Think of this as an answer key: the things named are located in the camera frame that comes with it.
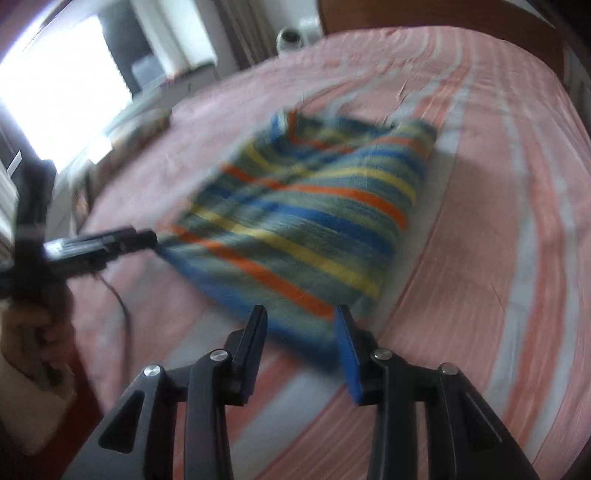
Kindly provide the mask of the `person's left hand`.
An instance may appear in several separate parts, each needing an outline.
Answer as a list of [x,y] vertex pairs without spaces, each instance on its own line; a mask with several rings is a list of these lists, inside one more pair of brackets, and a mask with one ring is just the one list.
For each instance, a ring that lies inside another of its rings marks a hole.
[[75,398],[71,301],[1,303],[1,426],[17,450],[39,453]]

